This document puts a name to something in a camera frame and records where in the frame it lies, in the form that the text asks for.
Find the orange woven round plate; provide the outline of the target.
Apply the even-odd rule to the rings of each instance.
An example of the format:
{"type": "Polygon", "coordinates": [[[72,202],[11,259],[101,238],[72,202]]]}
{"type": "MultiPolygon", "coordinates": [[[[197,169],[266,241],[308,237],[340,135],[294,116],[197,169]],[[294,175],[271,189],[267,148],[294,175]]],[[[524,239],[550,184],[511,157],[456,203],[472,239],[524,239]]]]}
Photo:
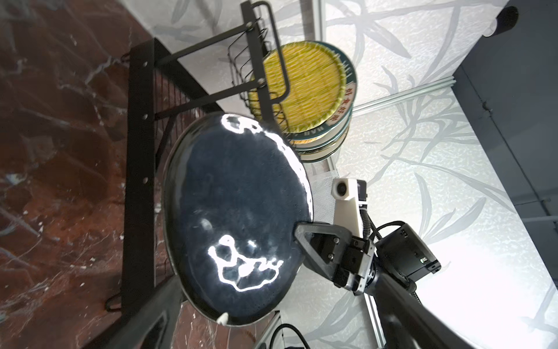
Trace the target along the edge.
{"type": "Polygon", "coordinates": [[[318,135],[317,137],[308,138],[308,139],[304,139],[304,140],[302,140],[302,139],[300,139],[300,140],[295,140],[295,139],[293,138],[293,139],[291,140],[291,143],[292,143],[293,145],[306,145],[306,144],[315,142],[315,141],[317,141],[317,140],[319,140],[319,139],[321,139],[321,138],[323,138],[323,135],[318,135]]]}

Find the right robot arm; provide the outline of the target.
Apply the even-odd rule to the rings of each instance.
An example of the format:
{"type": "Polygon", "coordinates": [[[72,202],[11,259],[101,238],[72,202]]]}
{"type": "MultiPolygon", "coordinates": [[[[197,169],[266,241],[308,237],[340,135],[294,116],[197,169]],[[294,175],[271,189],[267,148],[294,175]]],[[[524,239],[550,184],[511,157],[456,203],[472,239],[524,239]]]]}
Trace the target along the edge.
{"type": "Polygon", "coordinates": [[[294,238],[307,267],[354,295],[373,295],[372,283],[380,275],[392,279],[416,297],[416,283],[441,269],[441,264],[413,228],[403,221],[382,225],[395,228],[373,241],[327,223],[300,223],[294,238]]]}

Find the white plate cloud emblem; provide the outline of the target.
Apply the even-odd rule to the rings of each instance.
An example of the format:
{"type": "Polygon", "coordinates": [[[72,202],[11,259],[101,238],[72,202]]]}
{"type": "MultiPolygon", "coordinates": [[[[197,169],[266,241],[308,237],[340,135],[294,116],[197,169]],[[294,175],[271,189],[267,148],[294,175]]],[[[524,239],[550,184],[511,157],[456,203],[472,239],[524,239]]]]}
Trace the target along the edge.
{"type": "MultiPolygon", "coordinates": [[[[335,126],[327,127],[321,125],[317,127],[316,130],[314,129],[310,130],[309,135],[305,136],[305,139],[314,138],[317,137],[318,135],[323,135],[323,138],[306,145],[294,145],[294,147],[296,148],[296,150],[302,152],[316,151],[319,148],[322,148],[325,145],[332,143],[333,141],[337,140],[338,137],[341,136],[341,134],[349,128],[351,118],[352,117],[350,115],[347,115],[343,120],[338,122],[335,126]]],[[[293,138],[295,140],[300,140],[299,136],[293,138]]]]}

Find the yellow-green round plate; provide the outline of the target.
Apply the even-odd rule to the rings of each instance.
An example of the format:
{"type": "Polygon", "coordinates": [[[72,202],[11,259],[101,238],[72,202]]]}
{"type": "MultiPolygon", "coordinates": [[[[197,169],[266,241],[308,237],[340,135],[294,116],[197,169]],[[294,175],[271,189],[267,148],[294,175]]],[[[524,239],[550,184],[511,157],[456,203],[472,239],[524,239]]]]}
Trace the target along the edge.
{"type": "Polygon", "coordinates": [[[347,91],[340,56],[320,42],[293,42],[273,50],[263,61],[270,98],[280,128],[288,134],[309,131],[332,117],[347,91]]]}

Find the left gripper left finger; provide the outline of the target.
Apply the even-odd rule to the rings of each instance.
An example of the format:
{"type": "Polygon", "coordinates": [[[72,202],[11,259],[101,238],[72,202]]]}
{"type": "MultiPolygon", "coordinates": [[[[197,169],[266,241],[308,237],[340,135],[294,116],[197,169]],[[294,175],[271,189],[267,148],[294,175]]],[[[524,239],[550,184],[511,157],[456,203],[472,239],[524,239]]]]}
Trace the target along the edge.
{"type": "Polygon", "coordinates": [[[170,348],[183,303],[178,276],[155,288],[149,298],[135,305],[86,348],[170,348]]]}

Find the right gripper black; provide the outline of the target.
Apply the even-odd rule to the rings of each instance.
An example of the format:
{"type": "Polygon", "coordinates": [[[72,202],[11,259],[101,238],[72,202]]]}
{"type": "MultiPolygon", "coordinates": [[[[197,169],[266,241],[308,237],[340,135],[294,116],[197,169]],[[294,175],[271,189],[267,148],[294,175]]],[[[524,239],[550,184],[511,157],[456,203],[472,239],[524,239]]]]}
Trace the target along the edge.
{"type": "Polygon", "coordinates": [[[333,279],[338,288],[358,296],[372,282],[375,246],[370,239],[353,238],[348,229],[322,222],[298,223],[294,238],[305,257],[304,265],[325,279],[333,279]]]}

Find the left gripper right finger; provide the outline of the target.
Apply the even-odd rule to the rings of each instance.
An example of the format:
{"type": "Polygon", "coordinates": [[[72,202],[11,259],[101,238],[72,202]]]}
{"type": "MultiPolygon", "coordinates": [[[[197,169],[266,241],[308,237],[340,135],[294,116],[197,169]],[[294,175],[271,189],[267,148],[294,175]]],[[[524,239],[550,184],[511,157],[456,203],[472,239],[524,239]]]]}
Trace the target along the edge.
{"type": "Polygon", "coordinates": [[[374,276],[374,299],[388,348],[470,348],[387,273],[374,276]]]}

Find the white plate dark green rim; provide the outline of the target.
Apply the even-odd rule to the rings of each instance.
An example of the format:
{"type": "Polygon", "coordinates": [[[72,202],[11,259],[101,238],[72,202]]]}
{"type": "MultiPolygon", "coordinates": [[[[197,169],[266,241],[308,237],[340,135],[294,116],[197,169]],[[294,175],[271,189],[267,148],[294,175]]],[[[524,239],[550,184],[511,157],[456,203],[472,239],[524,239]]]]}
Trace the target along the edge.
{"type": "MultiPolygon", "coordinates": [[[[341,51],[341,49],[325,42],[318,42],[318,44],[327,47],[339,57],[341,63],[344,66],[345,73],[347,76],[346,92],[344,95],[344,100],[341,102],[341,106],[337,109],[337,111],[333,114],[332,117],[330,117],[324,123],[321,124],[323,126],[332,127],[335,126],[341,120],[343,120],[347,115],[351,115],[352,113],[353,103],[357,93],[357,75],[356,75],[355,67],[353,63],[350,61],[350,58],[348,58],[347,55],[345,55],[344,52],[341,51]]],[[[293,134],[291,136],[291,140],[293,139],[293,137],[296,136],[299,136],[299,139],[305,139],[305,136],[308,135],[309,135],[309,130],[302,133],[293,134]]]]}

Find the dark blue plate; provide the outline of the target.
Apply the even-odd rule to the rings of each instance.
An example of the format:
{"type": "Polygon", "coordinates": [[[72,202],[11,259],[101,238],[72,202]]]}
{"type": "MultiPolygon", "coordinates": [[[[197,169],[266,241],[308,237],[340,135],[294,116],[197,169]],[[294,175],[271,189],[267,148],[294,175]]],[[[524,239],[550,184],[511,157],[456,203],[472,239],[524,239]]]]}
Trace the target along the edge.
{"type": "Polygon", "coordinates": [[[298,155],[255,119],[212,113],[180,136],[164,177],[167,252],[189,302],[229,327],[265,317],[302,264],[296,225],[313,219],[298,155]]]}

